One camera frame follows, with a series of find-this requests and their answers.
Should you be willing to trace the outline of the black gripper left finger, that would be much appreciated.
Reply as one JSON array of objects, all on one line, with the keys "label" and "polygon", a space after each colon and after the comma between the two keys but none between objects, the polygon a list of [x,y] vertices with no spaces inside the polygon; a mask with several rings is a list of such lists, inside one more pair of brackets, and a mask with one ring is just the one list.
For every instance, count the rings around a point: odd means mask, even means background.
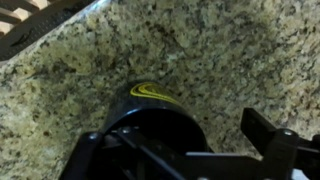
[{"label": "black gripper left finger", "polygon": [[100,132],[83,133],[74,147],[59,180],[99,180],[110,172],[103,155],[105,136]]}]

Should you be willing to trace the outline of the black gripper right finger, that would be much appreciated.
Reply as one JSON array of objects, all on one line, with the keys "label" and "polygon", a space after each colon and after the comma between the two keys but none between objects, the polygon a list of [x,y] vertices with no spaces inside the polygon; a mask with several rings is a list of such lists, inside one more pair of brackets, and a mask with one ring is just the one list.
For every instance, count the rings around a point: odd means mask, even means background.
[{"label": "black gripper right finger", "polygon": [[253,108],[243,110],[241,131],[263,156],[258,179],[291,179],[299,141],[295,132],[275,128]]}]

